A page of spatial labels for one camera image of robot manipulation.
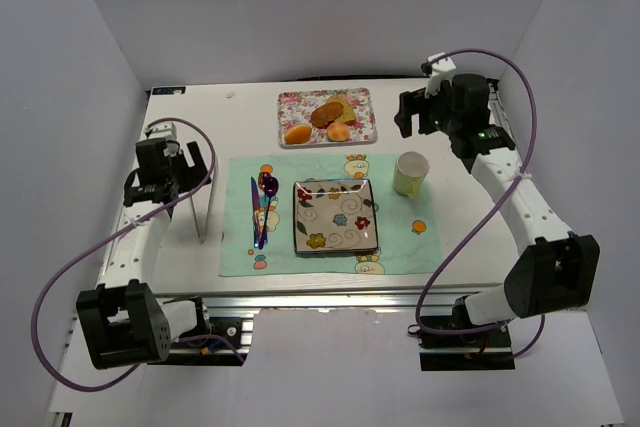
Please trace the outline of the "aluminium table frame rail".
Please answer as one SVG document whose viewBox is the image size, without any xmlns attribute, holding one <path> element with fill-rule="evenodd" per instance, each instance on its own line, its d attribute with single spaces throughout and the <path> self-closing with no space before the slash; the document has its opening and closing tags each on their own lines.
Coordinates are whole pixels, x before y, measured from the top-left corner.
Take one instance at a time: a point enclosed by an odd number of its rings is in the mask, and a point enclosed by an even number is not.
<svg viewBox="0 0 640 427">
<path fill-rule="evenodd" d="M 262 310 L 335 310 L 412 308 L 412 291 L 272 292 L 157 295 L 132 280 L 108 287 L 101 283 L 76 300 L 76 315 L 89 351 L 106 368 L 159 362 L 173 344 L 203 339 L 211 317 L 252 319 Z"/>
</svg>

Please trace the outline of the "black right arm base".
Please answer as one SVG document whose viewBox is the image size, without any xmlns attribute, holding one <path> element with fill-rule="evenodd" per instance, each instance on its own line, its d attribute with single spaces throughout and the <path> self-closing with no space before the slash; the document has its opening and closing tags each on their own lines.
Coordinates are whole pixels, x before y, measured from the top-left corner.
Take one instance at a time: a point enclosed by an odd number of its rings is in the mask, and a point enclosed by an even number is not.
<svg viewBox="0 0 640 427">
<path fill-rule="evenodd" d="M 418 324 L 407 328 L 418 341 L 420 367 L 425 372 L 514 370 L 507 327 L 470 335 L 435 335 Z"/>
</svg>

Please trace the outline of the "brown round pastry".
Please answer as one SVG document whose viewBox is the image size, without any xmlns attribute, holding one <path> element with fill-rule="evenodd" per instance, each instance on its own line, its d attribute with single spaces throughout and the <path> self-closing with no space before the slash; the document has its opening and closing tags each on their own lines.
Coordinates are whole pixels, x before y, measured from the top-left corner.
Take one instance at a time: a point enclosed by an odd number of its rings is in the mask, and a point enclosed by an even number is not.
<svg viewBox="0 0 640 427">
<path fill-rule="evenodd" d="M 325 103 L 311 113 L 310 122 L 315 128 L 327 128 L 342 113 L 342 109 L 340 104 Z"/>
</svg>

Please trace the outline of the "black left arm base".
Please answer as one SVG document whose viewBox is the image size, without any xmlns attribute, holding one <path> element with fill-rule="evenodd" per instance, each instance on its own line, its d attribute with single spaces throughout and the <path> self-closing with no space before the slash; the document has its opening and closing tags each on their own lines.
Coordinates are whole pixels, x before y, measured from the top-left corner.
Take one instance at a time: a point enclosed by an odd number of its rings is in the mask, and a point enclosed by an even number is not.
<svg viewBox="0 0 640 427">
<path fill-rule="evenodd" d="M 211 317 L 203 339 L 173 344 L 158 366 L 240 367 L 251 345 L 253 320 L 242 317 Z"/>
</svg>

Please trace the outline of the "black label sticker left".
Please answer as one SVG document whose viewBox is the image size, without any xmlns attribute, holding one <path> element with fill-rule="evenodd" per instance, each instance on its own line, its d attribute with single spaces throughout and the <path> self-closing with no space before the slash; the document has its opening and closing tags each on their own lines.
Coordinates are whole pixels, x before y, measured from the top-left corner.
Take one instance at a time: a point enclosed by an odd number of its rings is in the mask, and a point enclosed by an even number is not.
<svg viewBox="0 0 640 427">
<path fill-rule="evenodd" d="M 163 87 L 154 87 L 151 90 L 151 94 L 153 96 L 163 96 L 163 95 L 183 95 L 186 92 L 185 86 L 163 86 Z"/>
</svg>

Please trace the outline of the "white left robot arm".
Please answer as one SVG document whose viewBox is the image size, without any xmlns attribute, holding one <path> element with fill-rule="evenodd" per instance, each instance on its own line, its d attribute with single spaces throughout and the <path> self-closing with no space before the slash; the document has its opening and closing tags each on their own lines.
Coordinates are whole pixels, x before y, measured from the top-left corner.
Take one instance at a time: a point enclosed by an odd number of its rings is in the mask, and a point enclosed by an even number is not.
<svg viewBox="0 0 640 427">
<path fill-rule="evenodd" d="M 136 157 L 138 167 L 124 187 L 126 232 L 96 287 L 76 300 L 90 359 L 101 370 L 162 362 L 174 341 L 208 327 L 201 298 L 160 302 L 148 284 L 172 220 L 171 201 L 211 181 L 200 149 L 158 137 L 138 142 Z"/>
</svg>

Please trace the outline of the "metal tongs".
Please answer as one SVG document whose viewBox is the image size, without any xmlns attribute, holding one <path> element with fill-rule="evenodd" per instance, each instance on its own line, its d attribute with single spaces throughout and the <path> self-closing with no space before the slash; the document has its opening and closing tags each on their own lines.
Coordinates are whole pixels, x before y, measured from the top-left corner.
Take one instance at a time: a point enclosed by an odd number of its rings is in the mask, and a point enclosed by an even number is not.
<svg viewBox="0 0 640 427">
<path fill-rule="evenodd" d="M 204 244 L 208 237 L 209 224 L 213 208 L 213 201 L 217 183 L 218 158 L 214 156 L 211 163 L 211 175 L 202 188 L 202 194 L 194 195 L 190 200 L 192 219 L 195 232 L 200 244 Z"/>
</svg>

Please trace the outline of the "pale yellow mug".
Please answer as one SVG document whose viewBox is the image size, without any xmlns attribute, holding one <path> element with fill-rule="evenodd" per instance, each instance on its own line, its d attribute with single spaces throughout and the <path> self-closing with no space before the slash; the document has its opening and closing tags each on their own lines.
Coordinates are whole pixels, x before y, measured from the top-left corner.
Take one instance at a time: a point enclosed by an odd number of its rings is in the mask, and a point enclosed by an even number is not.
<svg viewBox="0 0 640 427">
<path fill-rule="evenodd" d="M 429 171 L 430 164 L 425 156 L 414 151 L 402 153 L 395 164 L 393 175 L 395 191 L 412 199 L 417 198 Z"/>
</svg>

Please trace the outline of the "light green cartoon placemat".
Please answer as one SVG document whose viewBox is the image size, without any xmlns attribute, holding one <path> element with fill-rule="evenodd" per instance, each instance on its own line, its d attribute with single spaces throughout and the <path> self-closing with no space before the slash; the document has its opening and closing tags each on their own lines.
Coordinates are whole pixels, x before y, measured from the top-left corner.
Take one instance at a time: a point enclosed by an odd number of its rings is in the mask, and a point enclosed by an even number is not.
<svg viewBox="0 0 640 427">
<path fill-rule="evenodd" d="M 392 183 L 395 154 L 302 154 L 238 157 L 229 164 L 219 273 L 223 277 L 340 273 L 408 275 L 431 273 L 442 260 L 437 216 L 430 192 L 416 199 L 398 194 Z M 267 198 L 264 173 L 279 181 L 273 198 L 267 239 L 254 247 L 251 184 L 260 197 L 260 234 Z M 302 256 L 293 239 L 293 187 L 298 181 L 366 178 L 377 212 L 379 248 L 373 252 Z"/>
</svg>

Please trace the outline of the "iridescent purple spoon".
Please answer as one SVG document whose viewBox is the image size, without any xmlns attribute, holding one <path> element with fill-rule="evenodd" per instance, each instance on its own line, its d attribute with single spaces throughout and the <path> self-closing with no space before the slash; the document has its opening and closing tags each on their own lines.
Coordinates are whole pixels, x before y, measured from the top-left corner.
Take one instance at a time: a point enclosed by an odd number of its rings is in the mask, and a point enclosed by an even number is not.
<svg viewBox="0 0 640 427">
<path fill-rule="evenodd" d="M 263 249 L 267 239 L 267 233 L 268 233 L 267 222 L 269 218 L 270 207 L 271 207 L 273 198 L 277 195 L 278 190 L 279 190 L 278 179 L 274 177 L 271 173 L 265 172 L 263 176 L 263 191 L 267 198 L 267 203 L 264 209 L 264 221 L 262 224 L 262 232 L 259 237 L 259 243 L 258 243 L 259 250 Z"/>
</svg>

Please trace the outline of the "square floral plate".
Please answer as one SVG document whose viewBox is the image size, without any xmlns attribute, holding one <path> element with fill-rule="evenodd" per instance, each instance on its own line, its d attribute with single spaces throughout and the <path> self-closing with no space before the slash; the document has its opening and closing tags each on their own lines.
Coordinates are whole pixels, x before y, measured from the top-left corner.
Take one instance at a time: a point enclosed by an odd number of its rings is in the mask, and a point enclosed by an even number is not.
<svg viewBox="0 0 640 427">
<path fill-rule="evenodd" d="M 376 204 L 368 179 L 298 181 L 293 201 L 296 254 L 338 255 L 379 248 Z"/>
</svg>

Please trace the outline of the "round orange bread roll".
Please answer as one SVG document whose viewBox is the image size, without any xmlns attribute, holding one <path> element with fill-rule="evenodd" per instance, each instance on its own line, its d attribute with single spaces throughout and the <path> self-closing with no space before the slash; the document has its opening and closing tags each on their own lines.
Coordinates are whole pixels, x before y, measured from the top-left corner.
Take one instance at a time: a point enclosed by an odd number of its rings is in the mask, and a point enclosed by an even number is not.
<svg viewBox="0 0 640 427">
<path fill-rule="evenodd" d="M 332 122 L 327 127 L 326 133 L 332 142 L 345 142 L 350 138 L 350 126 L 343 122 Z"/>
</svg>

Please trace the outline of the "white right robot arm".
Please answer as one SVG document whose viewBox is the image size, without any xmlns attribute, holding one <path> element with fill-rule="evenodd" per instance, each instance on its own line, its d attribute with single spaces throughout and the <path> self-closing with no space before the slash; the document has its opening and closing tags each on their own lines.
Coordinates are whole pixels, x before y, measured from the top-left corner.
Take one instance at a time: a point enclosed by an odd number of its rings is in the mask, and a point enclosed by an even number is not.
<svg viewBox="0 0 640 427">
<path fill-rule="evenodd" d="M 562 221 L 526 175 L 524 161 L 507 131 L 490 120 L 490 88 L 476 74 L 441 81 L 436 92 L 403 92 L 394 117 L 402 137 L 445 134 L 453 154 L 494 202 L 519 255 L 504 282 L 456 301 L 445 327 L 416 323 L 434 336 L 478 337 L 514 319 L 529 318 L 588 304 L 600 246 Z"/>
</svg>

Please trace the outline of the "iridescent purple knife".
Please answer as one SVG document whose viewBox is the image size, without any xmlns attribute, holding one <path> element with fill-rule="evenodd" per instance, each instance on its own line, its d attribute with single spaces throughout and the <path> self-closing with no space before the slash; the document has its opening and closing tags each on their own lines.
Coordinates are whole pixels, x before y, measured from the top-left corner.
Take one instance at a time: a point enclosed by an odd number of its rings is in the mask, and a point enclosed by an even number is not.
<svg viewBox="0 0 640 427">
<path fill-rule="evenodd" d="M 259 245 L 260 238 L 260 223 L 259 223 L 259 209 L 260 209 L 260 197 L 259 189 L 256 179 L 252 177 L 250 179 L 251 184 L 251 202 L 252 202 L 252 218 L 253 218 L 253 230 L 254 230 L 254 247 Z"/>
</svg>

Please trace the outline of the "yellow bread slice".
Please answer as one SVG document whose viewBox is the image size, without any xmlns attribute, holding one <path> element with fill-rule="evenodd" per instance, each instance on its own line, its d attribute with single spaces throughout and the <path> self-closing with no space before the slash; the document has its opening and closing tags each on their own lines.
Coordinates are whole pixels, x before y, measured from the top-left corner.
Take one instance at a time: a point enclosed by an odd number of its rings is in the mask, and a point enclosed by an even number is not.
<svg viewBox="0 0 640 427">
<path fill-rule="evenodd" d="M 357 115 L 355 108 L 346 96 L 333 95 L 328 99 L 328 103 L 337 103 L 343 107 L 342 113 L 335 119 L 335 122 L 341 122 L 349 126 L 356 122 Z"/>
</svg>

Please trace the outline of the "floral rectangular tray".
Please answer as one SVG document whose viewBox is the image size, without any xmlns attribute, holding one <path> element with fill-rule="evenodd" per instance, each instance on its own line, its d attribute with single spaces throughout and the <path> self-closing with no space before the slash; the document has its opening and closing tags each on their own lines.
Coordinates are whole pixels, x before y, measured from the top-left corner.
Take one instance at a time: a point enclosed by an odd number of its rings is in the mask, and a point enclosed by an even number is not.
<svg viewBox="0 0 640 427">
<path fill-rule="evenodd" d="M 370 144 L 378 138 L 365 87 L 280 93 L 277 120 L 283 148 Z"/>
</svg>

